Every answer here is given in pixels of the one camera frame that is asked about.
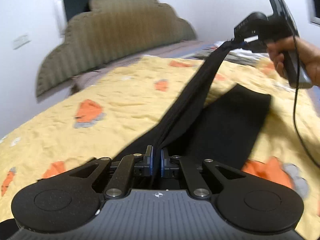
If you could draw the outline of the person's right hand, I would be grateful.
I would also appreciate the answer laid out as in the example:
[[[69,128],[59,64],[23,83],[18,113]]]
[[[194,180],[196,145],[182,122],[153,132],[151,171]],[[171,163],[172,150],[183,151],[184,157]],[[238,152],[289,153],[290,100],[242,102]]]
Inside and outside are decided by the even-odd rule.
[[[304,63],[307,75],[314,86],[319,87],[319,48],[309,42],[293,36],[280,39],[277,42],[267,44],[267,52],[273,65],[281,77],[284,74],[284,54],[283,51],[295,50],[297,48],[299,58]]]

